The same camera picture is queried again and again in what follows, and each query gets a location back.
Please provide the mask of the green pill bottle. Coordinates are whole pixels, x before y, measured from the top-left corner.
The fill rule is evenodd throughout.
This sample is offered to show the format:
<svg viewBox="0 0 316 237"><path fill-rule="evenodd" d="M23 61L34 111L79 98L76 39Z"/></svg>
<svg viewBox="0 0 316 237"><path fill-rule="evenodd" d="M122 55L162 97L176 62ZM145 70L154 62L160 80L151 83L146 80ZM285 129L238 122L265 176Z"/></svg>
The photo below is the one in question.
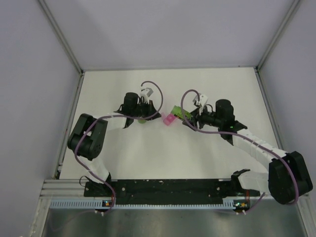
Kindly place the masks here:
<svg viewBox="0 0 316 237"><path fill-rule="evenodd" d="M185 121L185 118L187 120L191 120L192 118L191 113L189 113L186 110L182 110L180 106L174 106L173 109L171 110L171 114L181 121Z"/></svg>

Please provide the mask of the green bottle cap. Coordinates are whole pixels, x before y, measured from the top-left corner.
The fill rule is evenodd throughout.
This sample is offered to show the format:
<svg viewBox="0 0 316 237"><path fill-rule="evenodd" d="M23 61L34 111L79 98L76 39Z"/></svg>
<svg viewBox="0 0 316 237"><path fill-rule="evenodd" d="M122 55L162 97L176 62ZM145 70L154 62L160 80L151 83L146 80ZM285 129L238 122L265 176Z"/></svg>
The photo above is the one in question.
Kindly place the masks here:
<svg viewBox="0 0 316 237"><path fill-rule="evenodd" d="M146 120L140 119L140 120L138 120L138 122L139 122L140 124L145 124L145 123L146 123Z"/></svg>

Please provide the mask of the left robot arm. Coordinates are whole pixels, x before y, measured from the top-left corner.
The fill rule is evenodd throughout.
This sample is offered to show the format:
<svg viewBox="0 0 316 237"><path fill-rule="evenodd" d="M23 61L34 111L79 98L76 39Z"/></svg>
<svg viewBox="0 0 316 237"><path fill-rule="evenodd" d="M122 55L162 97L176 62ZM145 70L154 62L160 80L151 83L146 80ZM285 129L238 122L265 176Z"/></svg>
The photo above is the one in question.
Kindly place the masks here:
<svg viewBox="0 0 316 237"><path fill-rule="evenodd" d="M116 129L126 129L135 120L150 121L161 117L155 109L153 101L145 91L140 95L134 92L126 93L123 104L117 111L102 118L89 114L81 114L68 139L67 146L74 157L87 172L89 179L96 182L95 190L102 196L112 190L110 172L98 158L106 133Z"/></svg>

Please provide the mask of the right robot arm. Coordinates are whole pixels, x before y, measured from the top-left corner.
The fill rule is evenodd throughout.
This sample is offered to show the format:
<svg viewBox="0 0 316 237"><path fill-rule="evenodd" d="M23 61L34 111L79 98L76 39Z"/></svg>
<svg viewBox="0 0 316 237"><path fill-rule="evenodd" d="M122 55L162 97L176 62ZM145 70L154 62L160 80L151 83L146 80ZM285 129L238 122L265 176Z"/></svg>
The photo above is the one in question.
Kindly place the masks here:
<svg viewBox="0 0 316 237"><path fill-rule="evenodd" d="M303 156L297 151L286 152L273 147L251 133L247 126L235 119L229 100L218 100L211 112L206 106L197 105L189 115L183 109L181 114L184 124L196 131L202 131L205 125L217 128L222 139L249 154L265 168L265 172L249 168L234 172L230 188L235 195L256 190L271 195L280 204L291 204L313 189Z"/></svg>

